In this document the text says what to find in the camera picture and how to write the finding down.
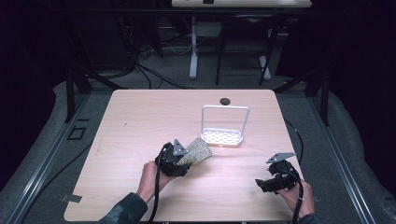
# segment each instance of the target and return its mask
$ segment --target table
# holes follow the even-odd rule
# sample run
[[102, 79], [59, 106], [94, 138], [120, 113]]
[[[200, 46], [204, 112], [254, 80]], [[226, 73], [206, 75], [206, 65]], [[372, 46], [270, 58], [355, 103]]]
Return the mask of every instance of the table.
[[[114, 91], [73, 194], [68, 221], [95, 221], [129, 192], [136, 192], [144, 163], [174, 139], [186, 147], [199, 137], [203, 105], [250, 108], [240, 147], [210, 147], [214, 156], [193, 165], [161, 193], [154, 221], [289, 220], [283, 199], [263, 193], [256, 178], [273, 178], [265, 161], [293, 152], [276, 96], [268, 90]], [[295, 157], [288, 161], [301, 173]], [[153, 201], [142, 220], [147, 221]]]
[[[215, 0], [214, 4], [204, 4], [203, 0], [173, 0], [172, 7], [274, 7], [274, 8], [307, 8], [311, 7], [310, 0]], [[195, 17], [191, 18], [191, 65], [190, 65], [190, 79], [196, 79], [198, 66], [198, 50], [197, 50], [197, 21]], [[265, 58], [260, 57], [261, 66], [265, 65]], [[271, 79], [269, 70], [264, 73], [264, 79]]]

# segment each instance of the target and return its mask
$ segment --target dark green sleeve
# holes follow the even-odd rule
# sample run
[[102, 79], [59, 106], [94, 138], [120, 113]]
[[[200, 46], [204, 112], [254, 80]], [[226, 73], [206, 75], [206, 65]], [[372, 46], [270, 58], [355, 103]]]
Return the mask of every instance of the dark green sleeve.
[[302, 217], [298, 221], [298, 224], [322, 224], [322, 222], [319, 220], [318, 216], [315, 213], [311, 213], [309, 215], [306, 215], [305, 217]]
[[129, 193], [119, 203], [114, 205], [111, 211], [102, 219], [100, 224], [135, 224], [140, 221], [148, 210], [146, 203], [134, 193]]

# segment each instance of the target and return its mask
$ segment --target dark background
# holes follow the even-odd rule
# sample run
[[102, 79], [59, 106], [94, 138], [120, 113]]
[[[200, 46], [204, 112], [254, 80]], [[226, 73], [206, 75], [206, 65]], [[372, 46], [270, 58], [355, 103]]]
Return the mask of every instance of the dark background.
[[[395, 4], [386, 0], [313, 1], [310, 10], [336, 9], [347, 12], [347, 16], [299, 20], [290, 30], [276, 71], [280, 76], [297, 77], [321, 65], [327, 53], [331, 53], [330, 89], [355, 121], [367, 163], [393, 195], [396, 195], [392, 166], [396, 161]], [[35, 1], [2, 2], [0, 8], [2, 188], [48, 120], [55, 103], [52, 88], [65, 80], [70, 69], [67, 55], [75, 52], [67, 47], [64, 31], [54, 29], [59, 27], [58, 21], [40, 11]], [[117, 46], [109, 49], [114, 45], [102, 44], [92, 52], [90, 39], [97, 41], [95, 35], [89, 34], [90, 38], [85, 35], [83, 42], [89, 51], [82, 61], [123, 67], [128, 60], [127, 56], [120, 57], [126, 51], [120, 34], [112, 34], [116, 24], [95, 24], [92, 25], [96, 31], [110, 34]]]

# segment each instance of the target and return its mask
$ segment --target person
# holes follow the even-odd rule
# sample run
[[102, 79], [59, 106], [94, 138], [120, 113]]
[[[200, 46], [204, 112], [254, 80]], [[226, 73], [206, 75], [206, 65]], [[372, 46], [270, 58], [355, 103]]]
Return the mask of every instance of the person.
[[[145, 215], [148, 210], [147, 203], [155, 194], [155, 177], [157, 165], [154, 161], [146, 163], [143, 167], [139, 187], [136, 193], [129, 193], [119, 201], [110, 212], [99, 220], [99, 224], [135, 224]], [[172, 180], [174, 176], [167, 176], [160, 172], [160, 191]], [[321, 223], [315, 214], [314, 199], [311, 186], [301, 180], [304, 188], [304, 200], [299, 212], [299, 224], [319, 224]], [[299, 184], [292, 189], [278, 190], [277, 193], [283, 197], [291, 211], [294, 211], [299, 198]]]

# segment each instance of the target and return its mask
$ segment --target background desk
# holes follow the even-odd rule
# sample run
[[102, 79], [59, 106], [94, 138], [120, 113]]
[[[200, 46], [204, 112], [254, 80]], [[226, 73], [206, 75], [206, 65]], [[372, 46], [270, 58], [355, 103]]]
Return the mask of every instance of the background desk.
[[[69, 203], [68, 221], [98, 220], [130, 191], [136, 192], [144, 163], [177, 138], [184, 147], [199, 136], [203, 105], [250, 107], [238, 148], [212, 147], [214, 156], [193, 165], [160, 194], [155, 221], [289, 220], [280, 196], [263, 193], [255, 179], [272, 178], [265, 161], [293, 147], [272, 91], [115, 91]], [[296, 158], [289, 161], [298, 170]], [[142, 220], [148, 220], [153, 200]]]
[[[236, 1], [236, 0], [215, 0], [214, 4], [204, 4], [202, 0], [173, 0], [172, 7], [275, 7], [275, 8], [288, 8], [288, 7], [311, 7], [310, 0], [249, 0], [249, 1]], [[190, 79], [196, 79], [197, 66], [198, 66], [198, 52], [197, 52], [197, 33], [196, 33], [195, 17], [191, 18], [191, 66], [190, 66]], [[265, 58], [260, 57], [262, 66], [265, 64]], [[265, 79], [269, 79], [270, 74], [267, 69], [264, 75]]]

